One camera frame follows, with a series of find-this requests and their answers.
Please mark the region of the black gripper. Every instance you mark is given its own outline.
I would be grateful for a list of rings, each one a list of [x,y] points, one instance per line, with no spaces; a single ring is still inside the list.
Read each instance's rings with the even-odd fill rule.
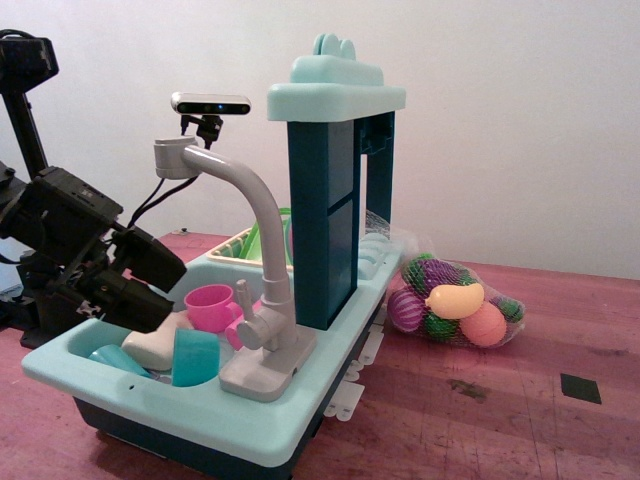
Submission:
[[[1,236],[58,265],[69,265],[110,230],[122,212],[120,204],[82,179],[48,167],[2,210]],[[185,275],[186,266],[137,226],[114,224],[110,240],[115,250],[108,270],[85,272],[74,288],[100,308],[104,321],[153,332],[173,311],[173,303],[144,283],[168,293]],[[123,277],[125,271],[139,281]]]

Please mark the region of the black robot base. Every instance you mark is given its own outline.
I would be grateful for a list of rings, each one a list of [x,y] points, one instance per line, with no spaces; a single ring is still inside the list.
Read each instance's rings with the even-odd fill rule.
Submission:
[[[2,255],[1,263],[15,266],[21,281],[17,290],[1,294],[1,327],[20,330],[22,347],[36,349],[100,314],[86,300],[55,293],[52,287],[62,268],[35,251],[24,252],[16,261]]]

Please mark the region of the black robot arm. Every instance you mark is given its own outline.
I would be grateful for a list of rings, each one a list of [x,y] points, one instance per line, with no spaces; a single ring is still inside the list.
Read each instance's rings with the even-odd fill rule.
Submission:
[[[123,208],[86,181],[48,164],[27,92],[59,72],[52,42],[1,33],[1,97],[29,178],[1,167],[1,236],[26,246],[14,261],[47,311],[86,307],[104,320],[149,333],[171,313],[164,298],[185,274],[161,242],[118,218]]]

